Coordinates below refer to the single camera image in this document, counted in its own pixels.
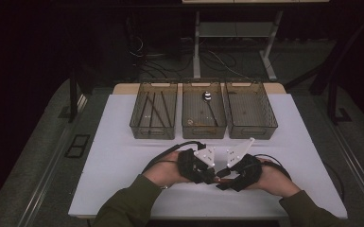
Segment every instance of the person's left hand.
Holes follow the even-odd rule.
[[[179,153],[179,151],[169,153],[160,162],[145,171],[143,175],[160,187],[190,182],[179,173],[177,164]]]

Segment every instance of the gray carpet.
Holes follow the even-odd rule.
[[[265,79],[265,70],[257,54],[264,44],[257,41],[247,41],[245,51],[228,51],[228,54],[218,56],[231,68],[240,74],[256,76]],[[333,42],[283,42],[275,44],[270,60],[278,81],[286,83],[302,75],[321,63],[329,54]],[[146,67],[141,78],[163,77],[169,78],[191,77],[192,63],[191,52],[187,50],[182,56],[182,62],[169,59],[152,59],[156,68]],[[233,73],[225,70],[221,64],[215,63],[216,59],[207,54],[207,64],[202,65],[203,77],[230,77]],[[351,169],[345,162],[338,139],[333,133],[333,127],[325,117],[325,96],[311,96],[307,89],[311,79],[289,90],[293,94],[296,105],[308,128],[311,138],[322,160],[332,168],[327,167],[338,192],[344,191],[344,204],[346,205],[349,219],[348,226],[364,226],[364,193],[362,192]],[[94,141],[108,94],[112,88],[96,88],[92,95],[87,96],[87,103],[74,123],[67,123],[66,118],[59,118],[62,109],[69,105],[68,81],[63,83],[58,92],[52,97],[46,111],[30,137],[22,156],[12,170],[7,182],[0,192],[0,227],[16,226],[22,218],[28,203],[33,198],[33,192],[40,179],[46,176],[45,169],[50,165],[52,156],[56,155],[58,144],[65,139],[62,145],[60,158],[52,172],[47,190],[40,197],[40,203],[27,226],[87,226],[86,220],[71,218],[67,215],[73,194],[76,190],[83,165],[88,156],[88,150]],[[364,167],[364,115],[357,108],[350,97],[340,90],[338,93],[338,106],[344,108],[352,117],[353,122],[344,122],[338,125],[342,134],[355,151],[355,156]],[[79,159],[63,157],[76,134],[89,134],[87,149]],[[281,221],[280,225],[288,227],[288,221]]]

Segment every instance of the dark floor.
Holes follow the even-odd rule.
[[[278,77],[277,82],[285,84],[316,67],[325,60],[334,44],[330,41],[275,44],[269,58]],[[263,48],[264,43],[245,40],[240,41],[238,45],[238,51],[228,43],[208,41],[203,45],[201,76],[236,77],[232,71],[225,69],[226,64],[243,76],[267,79],[257,52]],[[188,47],[189,41],[186,41],[185,46],[182,61],[153,56],[147,62],[149,66],[143,66],[144,71],[141,71],[140,78],[192,77],[192,51]],[[217,53],[217,57],[208,50]],[[320,157],[342,196],[349,215],[348,226],[364,226],[364,187],[345,158],[348,146],[364,170],[364,114],[350,96],[340,89],[338,107],[343,108],[352,121],[341,122],[338,126],[331,124],[325,114],[326,93],[322,96],[311,96],[308,92],[311,81],[312,79],[308,79],[287,92],[293,95]],[[86,102],[79,103],[78,117],[71,124],[66,118],[66,108],[69,105],[68,81],[52,96],[43,117],[0,192],[0,227],[88,225],[87,220],[69,217],[67,212],[89,147],[94,141],[100,116],[112,90],[110,87],[95,88],[91,95],[85,97]],[[63,157],[78,134],[90,135],[84,155],[79,159]],[[256,223],[255,226],[274,226],[271,225],[273,223],[267,224]],[[289,226],[287,220],[282,220],[279,224]],[[202,223],[200,226],[221,225]]]

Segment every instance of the small metal object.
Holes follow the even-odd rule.
[[[210,92],[202,93],[202,100],[204,100],[204,102],[208,105],[209,111],[211,112],[211,116],[212,116],[212,118],[214,118],[215,125],[218,127],[219,125],[217,123],[217,119],[215,118],[214,111],[212,110],[212,107],[210,104],[210,102],[212,100],[211,93]]]

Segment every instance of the metal rod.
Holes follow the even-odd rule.
[[[283,15],[282,11],[278,11],[276,13],[275,20],[273,21],[273,26],[270,29],[267,47],[265,48],[264,55],[262,56],[263,58],[269,57],[270,50],[272,49],[273,42],[275,41],[276,33],[278,32],[279,24],[281,23],[282,20],[282,15]]]
[[[194,35],[194,57],[193,57],[193,75],[194,78],[200,78],[199,66],[199,11],[196,12],[196,31]]]
[[[148,95],[149,95],[149,92],[147,93],[146,101],[144,102],[143,111],[141,111],[140,119],[138,121],[138,127],[140,127],[141,121],[143,120],[143,114],[144,114],[144,110],[146,109],[146,106],[147,106]]]
[[[163,91],[161,91],[161,97],[162,97],[162,101],[164,102],[165,112],[166,112],[166,116],[167,116],[167,121],[169,122],[169,127],[172,127],[172,122],[170,121],[170,115],[169,115],[169,111],[167,110],[167,105],[166,105],[165,96],[164,96]]]
[[[159,121],[161,122],[162,126],[164,127],[165,124],[164,124],[164,121],[162,120],[161,116],[159,115],[157,109],[155,108],[154,106],[154,102],[155,102],[155,93],[154,93],[154,100],[152,101],[150,98],[148,98],[148,101],[151,103],[151,106],[152,106],[152,109],[151,109],[151,119],[149,121],[149,126],[151,127],[151,121],[152,121],[152,114],[153,112],[155,112],[157,115],[158,115],[158,119]]]
[[[212,110],[211,104],[209,104],[209,102],[206,102],[206,104],[208,104],[209,111],[211,112],[211,116],[212,116],[212,118],[214,118],[215,125],[218,127],[219,125],[217,123],[217,119],[215,118],[214,111]]]

